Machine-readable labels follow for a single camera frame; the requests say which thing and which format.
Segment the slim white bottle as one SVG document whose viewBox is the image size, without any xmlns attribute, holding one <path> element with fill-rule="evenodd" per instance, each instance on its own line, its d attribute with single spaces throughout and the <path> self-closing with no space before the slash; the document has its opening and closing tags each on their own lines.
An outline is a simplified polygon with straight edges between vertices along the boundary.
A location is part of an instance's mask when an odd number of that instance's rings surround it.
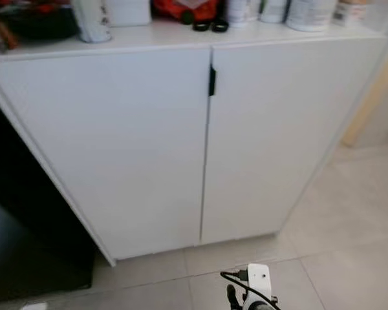
<svg viewBox="0 0 388 310">
<path fill-rule="evenodd" d="M 262 23 L 283 23 L 290 0 L 260 0 L 258 19 Z"/>
</svg>

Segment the white cabinet door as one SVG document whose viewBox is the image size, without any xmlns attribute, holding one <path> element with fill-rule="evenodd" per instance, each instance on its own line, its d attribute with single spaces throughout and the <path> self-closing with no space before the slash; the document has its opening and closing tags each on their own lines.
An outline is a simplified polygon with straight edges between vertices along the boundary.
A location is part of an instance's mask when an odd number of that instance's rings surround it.
<svg viewBox="0 0 388 310">
<path fill-rule="evenodd" d="M 0 92 L 103 253 L 200 242 L 208 48 L 0 62 Z"/>
<path fill-rule="evenodd" d="M 213 49 L 203 244 L 282 228 L 385 44 L 357 37 Z"/>
</svg>

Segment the red and black bag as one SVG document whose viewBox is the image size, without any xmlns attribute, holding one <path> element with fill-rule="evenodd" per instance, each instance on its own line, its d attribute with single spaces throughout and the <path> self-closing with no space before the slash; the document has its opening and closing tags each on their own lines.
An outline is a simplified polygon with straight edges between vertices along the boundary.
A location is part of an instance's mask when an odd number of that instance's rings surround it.
<svg viewBox="0 0 388 310">
<path fill-rule="evenodd" d="M 23 43 L 58 41 L 77 33 L 69 0 L 0 0 L 0 54 Z"/>
</svg>

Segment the white square container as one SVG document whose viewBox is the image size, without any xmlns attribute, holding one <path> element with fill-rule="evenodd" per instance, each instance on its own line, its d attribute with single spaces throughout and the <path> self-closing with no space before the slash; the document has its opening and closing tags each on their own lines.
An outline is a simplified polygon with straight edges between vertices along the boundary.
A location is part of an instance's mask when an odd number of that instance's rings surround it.
<svg viewBox="0 0 388 310">
<path fill-rule="evenodd" d="M 103 0 L 111 27 L 143 26 L 152 21 L 151 0 Z"/>
</svg>

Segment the jar with orange label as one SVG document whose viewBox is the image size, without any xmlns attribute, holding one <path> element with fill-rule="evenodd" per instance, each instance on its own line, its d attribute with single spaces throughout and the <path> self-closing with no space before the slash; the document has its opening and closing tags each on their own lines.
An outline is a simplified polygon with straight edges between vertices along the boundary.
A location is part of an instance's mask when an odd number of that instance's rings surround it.
<svg viewBox="0 0 388 310">
<path fill-rule="evenodd" d="M 371 6 L 372 0 L 337 0 L 331 21 L 342 27 L 361 25 Z"/>
</svg>

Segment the black fridge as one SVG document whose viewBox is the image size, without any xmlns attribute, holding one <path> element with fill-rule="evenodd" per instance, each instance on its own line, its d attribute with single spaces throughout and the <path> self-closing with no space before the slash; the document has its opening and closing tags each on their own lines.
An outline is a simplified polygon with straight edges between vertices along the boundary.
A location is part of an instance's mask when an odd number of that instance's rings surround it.
<svg viewBox="0 0 388 310">
<path fill-rule="evenodd" d="M 97 247 L 0 109 L 0 302 L 87 289 Z"/>
</svg>

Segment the large white jar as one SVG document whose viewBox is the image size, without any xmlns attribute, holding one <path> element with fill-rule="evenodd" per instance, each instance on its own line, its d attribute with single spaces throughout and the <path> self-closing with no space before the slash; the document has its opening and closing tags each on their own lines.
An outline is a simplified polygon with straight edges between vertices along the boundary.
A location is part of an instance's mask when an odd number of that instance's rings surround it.
<svg viewBox="0 0 388 310">
<path fill-rule="evenodd" d="M 337 0 L 290 0 L 286 26 L 298 32 L 324 32 L 330 24 Z"/>
</svg>

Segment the white cabinet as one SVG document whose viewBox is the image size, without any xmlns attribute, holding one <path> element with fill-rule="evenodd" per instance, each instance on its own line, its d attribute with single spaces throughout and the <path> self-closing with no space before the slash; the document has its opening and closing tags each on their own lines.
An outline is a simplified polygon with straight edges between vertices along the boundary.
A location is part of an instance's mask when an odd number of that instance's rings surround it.
<svg viewBox="0 0 388 310">
<path fill-rule="evenodd" d="M 228 0 L 0 54 L 0 109 L 114 264 L 279 233 L 388 52 L 388 0 Z"/>
</svg>

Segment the red pouch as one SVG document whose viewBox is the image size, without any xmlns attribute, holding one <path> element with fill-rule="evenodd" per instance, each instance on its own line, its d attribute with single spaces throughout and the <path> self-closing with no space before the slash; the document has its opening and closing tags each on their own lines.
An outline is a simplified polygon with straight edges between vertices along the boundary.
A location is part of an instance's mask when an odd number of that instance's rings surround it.
<svg viewBox="0 0 388 310">
<path fill-rule="evenodd" d="M 153 14 L 185 25 L 215 19 L 221 3 L 222 0 L 150 0 Z"/>
</svg>

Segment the white cylindrical can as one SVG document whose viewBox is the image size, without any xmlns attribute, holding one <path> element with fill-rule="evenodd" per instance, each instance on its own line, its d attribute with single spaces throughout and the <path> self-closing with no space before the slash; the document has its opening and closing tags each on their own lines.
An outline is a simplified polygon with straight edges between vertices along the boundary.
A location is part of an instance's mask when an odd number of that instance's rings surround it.
<svg viewBox="0 0 388 310">
<path fill-rule="evenodd" d="M 72 12 L 78 24 L 79 39 L 85 43 L 105 43 L 113 36 L 109 23 L 105 0 L 70 0 Z"/>
</svg>

